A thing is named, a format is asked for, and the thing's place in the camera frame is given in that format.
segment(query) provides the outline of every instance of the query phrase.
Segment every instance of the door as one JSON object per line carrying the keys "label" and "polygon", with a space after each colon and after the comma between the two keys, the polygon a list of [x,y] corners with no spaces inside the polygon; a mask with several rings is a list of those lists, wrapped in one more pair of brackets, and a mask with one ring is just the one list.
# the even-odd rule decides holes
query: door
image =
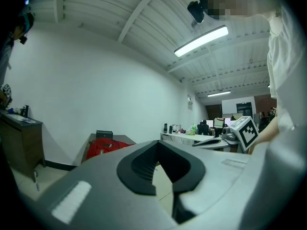
{"label": "door", "polygon": [[243,116],[253,117],[253,111],[251,107],[251,102],[237,104],[236,105],[237,113],[242,113]]}

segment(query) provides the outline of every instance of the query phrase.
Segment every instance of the tiled floor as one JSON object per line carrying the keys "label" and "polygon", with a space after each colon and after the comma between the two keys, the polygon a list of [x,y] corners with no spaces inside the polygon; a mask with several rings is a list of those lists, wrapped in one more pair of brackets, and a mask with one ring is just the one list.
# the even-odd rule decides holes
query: tiled floor
{"label": "tiled floor", "polygon": [[174,200],[172,183],[161,165],[156,167],[153,175],[153,185],[156,187],[157,197],[162,207],[171,216]]}
{"label": "tiled floor", "polygon": [[[39,191],[36,188],[36,184],[32,181],[31,178],[26,177],[25,175],[19,173],[12,168],[17,186],[21,192],[37,200],[40,195],[58,179],[63,177],[68,173],[68,171],[53,169],[50,167],[44,168],[42,165],[36,167],[38,173],[37,181],[39,185]],[[172,183],[165,174],[161,165],[156,167],[156,170],[153,174],[153,185],[156,187],[157,197],[162,207],[166,212],[171,216],[172,215],[172,206],[173,206],[173,190]]]}
{"label": "tiled floor", "polygon": [[38,165],[35,170],[38,174],[37,182],[39,185],[39,191],[30,177],[27,177],[12,168],[19,190],[35,201],[49,186],[68,173],[68,171],[53,169],[50,167],[44,168],[42,165]]}

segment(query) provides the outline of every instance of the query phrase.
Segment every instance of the computer monitor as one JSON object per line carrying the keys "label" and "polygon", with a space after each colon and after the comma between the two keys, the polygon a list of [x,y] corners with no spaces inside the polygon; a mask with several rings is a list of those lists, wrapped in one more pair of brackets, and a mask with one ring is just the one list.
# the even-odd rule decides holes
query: computer monitor
{"label": "computer monitor", "polygon": [[213,127],[213,120],[207,120],[207,125],[209,125],[210,128]]}
{"label": "computer monitor", "polygon": [[230,126],[230,118],[229,118],[229,117],[225,118],[225,124],[227,124],[228,126]]}
{"label": "computer monitor", "polygon": [[230,120],[230,125],[229,126],[233,125],[235,122],[236,122],[236,120],[233,120],[233,121]]}
{"label": "computer monitor", "polygon": [[215,118],[214,119],[214,128],[223,128],[223,124],[225,123],[225,118],[220,117],[220,118]]}

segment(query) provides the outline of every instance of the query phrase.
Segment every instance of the red backpack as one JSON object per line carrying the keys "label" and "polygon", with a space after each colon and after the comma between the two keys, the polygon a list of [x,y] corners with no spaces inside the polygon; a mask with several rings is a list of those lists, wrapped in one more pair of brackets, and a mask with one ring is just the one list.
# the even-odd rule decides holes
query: red backpack
{"label": "red backpack", "polygon": [[121,141],[112,140],[109,138],[98,138],[92,141],[92,144],[87,152],[86,159],[92,158],[99,154],[115,151],[121,148],[132,146]]}

